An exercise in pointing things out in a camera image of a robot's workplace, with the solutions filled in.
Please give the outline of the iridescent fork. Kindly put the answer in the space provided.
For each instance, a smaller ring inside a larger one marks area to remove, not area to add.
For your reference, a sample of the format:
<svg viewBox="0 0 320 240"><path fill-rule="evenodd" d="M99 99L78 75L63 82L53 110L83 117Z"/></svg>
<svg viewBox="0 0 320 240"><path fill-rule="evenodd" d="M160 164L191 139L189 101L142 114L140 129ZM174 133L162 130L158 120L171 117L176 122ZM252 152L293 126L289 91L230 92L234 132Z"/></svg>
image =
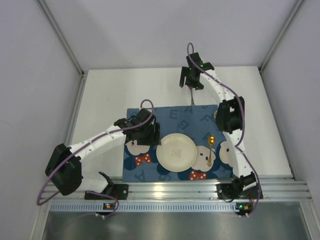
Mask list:
<svg viewBox="0 0 320 240"><path fill-rule="evenodd" d="M188 87L190 90L190 96L191 96L191 106L195 106L195 100L194 100L194 96L193 96L193 88L191 86Z"/></svg>

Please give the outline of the cream round plate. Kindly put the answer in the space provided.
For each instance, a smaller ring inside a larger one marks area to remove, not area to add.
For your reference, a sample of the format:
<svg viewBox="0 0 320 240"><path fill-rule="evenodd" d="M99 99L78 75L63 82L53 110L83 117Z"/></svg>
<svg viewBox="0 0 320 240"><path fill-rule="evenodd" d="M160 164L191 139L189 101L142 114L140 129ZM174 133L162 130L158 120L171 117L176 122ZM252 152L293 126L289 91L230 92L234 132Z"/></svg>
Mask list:
<svg viewBox="0 0 320 240"><path fill-rule="evenodd" d="M183 172L189 169L198 155L194 141L187 135L172 133L161 139L156 148L156 157L159 164L170 172Z"/></svg>

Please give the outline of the blue cartoon bear placemat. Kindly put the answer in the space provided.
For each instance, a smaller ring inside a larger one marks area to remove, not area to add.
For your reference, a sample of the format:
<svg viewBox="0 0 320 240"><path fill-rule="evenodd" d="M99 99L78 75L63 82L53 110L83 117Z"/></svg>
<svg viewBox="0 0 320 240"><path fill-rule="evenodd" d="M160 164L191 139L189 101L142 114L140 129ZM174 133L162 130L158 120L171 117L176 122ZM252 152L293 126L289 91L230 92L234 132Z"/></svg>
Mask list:
<svg viewBox="0 0 320 240"><path fill-rule="evenodd" d="M231 178L233 163L226 153L229 145L214 121L217 109L216 105L155 108L156 121L160 123L160 137L174 133L188 136L196 145L197 159L189 169L172 172L159 164L156 146L137 145L131 141L124 147L123 181L143 183ZM215 137L211 167L208 166L210 135Z"/></svg>

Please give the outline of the gold spoon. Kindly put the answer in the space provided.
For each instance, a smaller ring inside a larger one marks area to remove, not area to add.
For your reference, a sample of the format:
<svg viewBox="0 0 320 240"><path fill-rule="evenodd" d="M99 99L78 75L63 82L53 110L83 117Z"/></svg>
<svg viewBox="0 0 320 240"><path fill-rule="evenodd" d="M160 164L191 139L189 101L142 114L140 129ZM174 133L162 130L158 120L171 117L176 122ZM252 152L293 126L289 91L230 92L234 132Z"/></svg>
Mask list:
<svg viewBox="0 0 320 240"><path fill-rule="evenodd" d="M213 165L213 160L212 160L212 149L213 149L213 145L215 144L215 136L214 135L210 135L208 137L207 143L209 145L209 157L208 157L208 161L207 161L207 165L209 167L211 167Z"/></svg>

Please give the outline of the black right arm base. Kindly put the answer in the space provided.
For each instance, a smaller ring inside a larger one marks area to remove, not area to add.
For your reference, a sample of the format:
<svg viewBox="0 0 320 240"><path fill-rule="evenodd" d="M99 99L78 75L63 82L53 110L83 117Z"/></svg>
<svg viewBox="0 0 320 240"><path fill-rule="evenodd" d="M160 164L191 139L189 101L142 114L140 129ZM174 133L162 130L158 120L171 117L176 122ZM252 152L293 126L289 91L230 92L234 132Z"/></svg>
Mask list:
<svg viewBox="0 0 320 240"><path fill-rule="evenodd" d="M250 189L242 191L241 193L237 193L231 183L221 183L216 186L217 195L219 200L223 200L225 202L232 202L234 200L249 200L258 198L260 194L260 198L263 198L262 191L259 190L258 186L254 186Z"/></svg>

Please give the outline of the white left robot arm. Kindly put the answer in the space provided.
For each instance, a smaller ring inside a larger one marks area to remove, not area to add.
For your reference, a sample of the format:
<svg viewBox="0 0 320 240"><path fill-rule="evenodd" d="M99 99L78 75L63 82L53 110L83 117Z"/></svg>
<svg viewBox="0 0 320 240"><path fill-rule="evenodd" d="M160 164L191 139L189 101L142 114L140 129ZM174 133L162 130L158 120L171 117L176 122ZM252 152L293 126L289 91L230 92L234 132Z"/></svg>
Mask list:
<svg viewBox="0 0 320 240"><path fill-rule="evenodd" d="M107 130L88 140L70 146L63 143L56 146L45 174L63 196L77 190L108 195L114 185L112 180L101 171L86 173L85 165L95 157L129 142L141 146L159 145L160 129L156 116L142 108L136 115L115 121Z"/></svg>

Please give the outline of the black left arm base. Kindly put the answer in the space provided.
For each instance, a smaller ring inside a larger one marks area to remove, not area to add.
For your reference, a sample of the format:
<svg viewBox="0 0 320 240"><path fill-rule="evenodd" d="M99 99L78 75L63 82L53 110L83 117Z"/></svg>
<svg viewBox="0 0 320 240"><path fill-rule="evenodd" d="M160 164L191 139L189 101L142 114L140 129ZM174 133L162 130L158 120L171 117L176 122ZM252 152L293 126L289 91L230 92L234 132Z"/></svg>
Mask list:
<svg viewBox="0 0 320 240"><path fill-rule="evenodd" d="M93 194L86 191L84 195L85 200L126 200L128 197L129 185L128 184L109 184L101 193Z"/></svg>

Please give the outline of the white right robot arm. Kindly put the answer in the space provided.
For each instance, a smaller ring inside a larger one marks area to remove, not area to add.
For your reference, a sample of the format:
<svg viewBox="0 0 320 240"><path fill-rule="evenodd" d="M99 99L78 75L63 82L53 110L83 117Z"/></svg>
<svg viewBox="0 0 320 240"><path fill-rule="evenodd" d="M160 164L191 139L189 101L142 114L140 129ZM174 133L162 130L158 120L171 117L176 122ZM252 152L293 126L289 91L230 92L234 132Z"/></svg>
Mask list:
<svg viewBox="0 0 320 240"><path fill-rule="evenodd" d="M229 155L233 161L233 173L230 190L224 191L226 197L236 198L255 187L257 174L244 149L245 136L245 100L222 83L214 66L203 62L195 52L186 57L188 66L181 68L179 86L188 86L195 90L208 90L218 104L215 124L227 140Z"/></svg>

